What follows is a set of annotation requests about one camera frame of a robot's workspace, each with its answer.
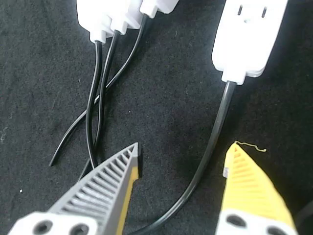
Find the black power cord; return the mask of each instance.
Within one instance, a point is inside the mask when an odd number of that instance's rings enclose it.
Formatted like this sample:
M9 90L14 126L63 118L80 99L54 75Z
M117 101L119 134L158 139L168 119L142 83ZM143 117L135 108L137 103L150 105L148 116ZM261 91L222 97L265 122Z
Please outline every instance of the black power cord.
M313 201L309 202L298 214L294 217L294 223L299 228L302 223L313 215Z
M91 163L91 167L93 169L95 169L98 166L98 162L96 159L96 144L99 140L99 135L101 133L102 130L102 125L103 125L103 115L104 115L104 102L105 102L105 93L104 93L104 88L106 86L106 83L108 81L108 77L109 77L109 73L110 73L110 69L111 69L111 65L112 65L112 61L113 61L113 57L115 54L115 49L117 47L117 41L118 41L118 36L120 35L120 33L118 31L114 32L113 35L113 39L111 41L111 45L109 48L109 52L106 58L106 62L104 64L104 69L103 69L103 77L102 77L102 81L101 81L101 91L100 91L100 103L99 104L99 125L98 126L98 130L97 130L97 140L95 141L95 144L93 143L92 140L92 108L94 105L94 100L96 98L96 92L97 92L97 88L94 84L91 86L91 91L90 91L90 95L89 95L89 99L88 99L88 104L87 104L87 109L86 109L86 139L87 139L87 147L88 147L88 153L89 153L89 159L90 159L90 163Z
M191 182L189 183L187 189L185 190L185 192L178 199L178 201L158 220L156 220L150 225L147 225L146 227L143 227L135 232L130 233L130 235L143 235L143 234L150 234L154 232L155 230L163 226L169 219L171 219L188 201L191 194L195 191L196 187L198 186L200 179L202 178L204 171L212 157L213 150L215 148L215 145L221 133L222 126L225 121L225 117L226 117L235 87L236 87L236 83L227 82L225 90L224 90L224 94L220 103L220 107L219 107L219 110L215 119L215 123L212 129L212 133L209 139L209 143L206 147L206 150L198 166L198 169L194 177L192 178Z
M96 65L94 70L94 75L92 79L91 89L89 93L87 109L86 109L86 136L87 136L87 145L88 152L90 157L90 162L93 168L97 167L98 162L94 156L94 148L92 142L92 111L93 111L93 103L97 94L100 77L101 77L101 69L102 69L102 44L99 41L95 42L96 49Z
M104 64L103 75L101 79L100 85L100 98L99 98L99 116L98 116L98 129L96 140L94 142L94 148L97 149L100 141L100 137L103 130L103 121L104 121L104 109L105 109L105 102L106 102L106 85L108 83L109 73L112 66L113 57L115 54L118 38L120 36L119 31L114 31L112 42L109 48L108 56L106 62Z
M133 59L139 43L141 41L142 35L144 33L144 29L145 29L145 25L147 22L148 16L144 15L143 19L142 19L142 23L141 23L141 28L139 30L136 42L134 44L134 47L129 55L129 57L127 58L126 62L123 64L123 66L120 68L120 70L116 73L116 75L110 80L110 82L108 82L108 84L106 85L106 93L112 88L112 86L118 81L118 79L121 77L121 74L124 72L124 70L127 68L127 66L129 65L129 63L131 62L131 60ZM99 98L100 96L98 95L97 98L94 101L94 104L96 105L99 102ZM70 137L70 135L73 133L73 131L75 130L75 128L77 127L77 125L85 118L86 116L86 110L73 122L73 124L68 128L68 130L65 132L65 134L63 135L55 153L53 154L53 157L50 161L49 166L53 166L56 161L58 160L59 157L59 153L62 149L62 147L65 145L65 143L67 142L68 138ZM86 164L85 168L84 168L84 174L83 176L86 174L86 172L89 172L90 170L87 170L88 166L90 166L89 160L88 160L88 164Z

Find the outlet slot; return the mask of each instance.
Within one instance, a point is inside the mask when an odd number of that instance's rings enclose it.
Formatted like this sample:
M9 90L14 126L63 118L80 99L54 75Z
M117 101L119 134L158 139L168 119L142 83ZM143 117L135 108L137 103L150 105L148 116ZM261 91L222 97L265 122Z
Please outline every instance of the outlet slot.
M240 5L239 10L238 10L238 16L241 15L241 11L243 10L243 6Z
M265 6L264 9L263 9L263 13L262 13L262 18L265 17L265 14L266 14L266 11L268 10L268 8Z

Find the black cloth background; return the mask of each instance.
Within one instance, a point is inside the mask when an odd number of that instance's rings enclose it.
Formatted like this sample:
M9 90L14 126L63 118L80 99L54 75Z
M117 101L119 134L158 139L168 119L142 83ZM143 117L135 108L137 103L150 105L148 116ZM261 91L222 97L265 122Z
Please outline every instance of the black cloth background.
M170 15L158 13L108 95L103 156L136 141L144 152L143 178L134 184L125 232L162 215L200 162L225 85L211 61L223 6L223 0L181 0ZM121 37L113 72L127 58L137 32ZM75 0L1 1L0 234L18 218L46 211L76 182L88 157L83 124L57 165L48 163L86 108L93 69L94 45L78 24ZM264 74L236 88L198 189L156 234L214 234L224 156L235 140L268 149L245 148L292 214L313 200L312 94L313 2L294 0ZM312 234L311 222L301 235Z

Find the power strip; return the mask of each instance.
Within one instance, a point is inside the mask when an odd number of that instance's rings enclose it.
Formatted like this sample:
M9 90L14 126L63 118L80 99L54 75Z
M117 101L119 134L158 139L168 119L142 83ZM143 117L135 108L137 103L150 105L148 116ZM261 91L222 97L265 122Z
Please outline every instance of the power strip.
M244 83L267 64L288 0L227 0L217 30L212 61L222 81Z

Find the power plug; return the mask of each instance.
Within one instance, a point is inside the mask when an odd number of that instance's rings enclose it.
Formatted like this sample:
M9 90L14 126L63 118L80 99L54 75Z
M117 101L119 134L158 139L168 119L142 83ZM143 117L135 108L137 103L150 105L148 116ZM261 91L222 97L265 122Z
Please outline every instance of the power plug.
M267 64L288 0L227 0L217 30L212 61L222 81L242 85Z
M79 24L90 32L92 42L106 42L115 30L139 29L143 14L154 18L159 10L171 13L179 0L77 0Z
M143 0L140 11L150 18L156 16L157 11L164 14L171 13L179 0Z

